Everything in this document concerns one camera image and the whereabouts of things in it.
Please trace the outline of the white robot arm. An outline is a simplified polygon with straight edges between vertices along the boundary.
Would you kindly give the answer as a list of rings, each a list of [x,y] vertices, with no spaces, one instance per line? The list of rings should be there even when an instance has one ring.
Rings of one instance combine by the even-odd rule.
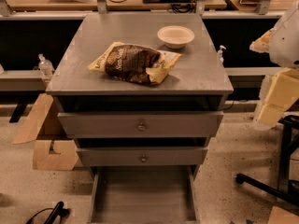
[[[299,1],[273,28],[253,41],[249,49],[268,53],[270,61],[280,66],[273,76],[263,79],[253,120],[256,129],[269,130],[299,99]]]

